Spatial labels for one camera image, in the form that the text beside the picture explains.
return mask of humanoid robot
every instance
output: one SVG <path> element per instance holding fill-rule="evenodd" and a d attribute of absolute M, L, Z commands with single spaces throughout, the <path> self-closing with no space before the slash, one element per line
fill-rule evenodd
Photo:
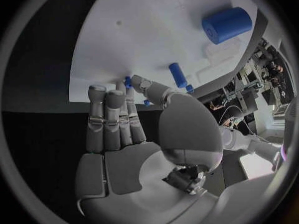
<path fill-rule="evenodd" d="M 76 176 L 82 214 L 94 223 L 226 223 L 262 194 L 273 175 L 235 184 L 220 197 L 203 184 L 220 164 L 224 149 L 256 153 L 276 170 L 280 148 L 219 126 L 190 94 L 137 75 L 130 85 L 121 81 L 108 92 L 102 86 L 89 88 L 88 153 Z M 163 109 L 158 144 L 146 141 L 134 90 Z M 242 195 L 248 202 L 240 203 Z"/>

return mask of white tabletop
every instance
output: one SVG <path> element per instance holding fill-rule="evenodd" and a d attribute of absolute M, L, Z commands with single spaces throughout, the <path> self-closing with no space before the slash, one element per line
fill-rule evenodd
<path fill-rule="evenodd" d="M 173 62 L 194 88 L 229 73 L 246 50 L 252 30 L 214 45 L 201 21 L 237 6 L 254 26 L 257 7 L 251 0 L 96 0 L 76 43 L 69 100 L 89 102 L 89 85 L 115 89 L 117 80 L 133 74 L 175 88 L 168 68 Z M 136 93 L 135 99 L 142 104 L 144 97 Z"/>

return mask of white table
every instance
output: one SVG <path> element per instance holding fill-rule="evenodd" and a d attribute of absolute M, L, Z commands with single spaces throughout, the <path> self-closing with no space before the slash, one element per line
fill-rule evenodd
<path fill-rule="evenodd" d="M 117 80 L 133 74 L 176 88 L 168 68 L 173 62 L 194 88 L 225 75 L 237 66 L 252 30 L 214 45 L 201 20 L 237 6 L 254 26 L 251 0 L 96 0 L 76 43 L 69 100 L 89 102 L 89 85 L 115 89 Z M 142 104 L 144 97 L 136 93 L 135 99 Z"/>

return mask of dark background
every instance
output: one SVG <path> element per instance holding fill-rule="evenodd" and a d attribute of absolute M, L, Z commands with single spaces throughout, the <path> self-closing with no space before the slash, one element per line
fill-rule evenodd
<path fill-rule="evenodd" d="M 24 0 L 0 0 L 0 33 L 4 31 L 12 14 Z M 86 7 L 94 0 L 86 1 Z M 295 28 L 299 27 L 294 10 L 297 0 L 276 0 Z M 80 156 L 84 153 L 87 114 L 33 114 L 3 112 L 7 141 L 17 166 L 28 185 L 53 211 L 71 223 L 86 223 L 77 212 L 73 192 L 73 177 Z M 157 137 L 159 112 L 140 113 L 149 140 Z M 3 179 L 1 218 L 10 223 L 33 223 L 14 199 Z M 298 223 L 299 179 L 288 196 L 267 223 Z"/>

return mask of blue object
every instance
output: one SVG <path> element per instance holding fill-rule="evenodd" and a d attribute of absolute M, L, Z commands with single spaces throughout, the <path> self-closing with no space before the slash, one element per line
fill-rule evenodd
<path fill-rule="evenodd" d="M 172 63 L 169 66 L 169 69 L 170 69 L 172 76 L 175 80 L 176 86 L 178 86 L 179 88 L 186 87 L 187 80 L 186 80 L 180 66 L 177 63 Z"/>
<path fill-rule="evenodd" d="M 194 92 L 194 88 L 193 88 L 192 85 L 187 85 L 186 90 L 187 90 L 188 93 L 193 93 Z"/>
<path fill-rule="evenodd" d="M 202 27 L 209 39 L 219 44 L 251 30 L 252 21 L 244 9 L 235 7 L 203 19 Z"/>
<path fill-rule="evenodd" d="M 145 104 L 146 107 L 149 107 L 150 106 L 150 101 L 149 100 L 145 100 L 144 104 Z"/>
<path fill-rule="evenodd" d="M 130 76 L 126 76 L 126 78 L 125 78 L 125 86 L 126 86 L 126 88 L 131 88 L 132 87 Z"/>

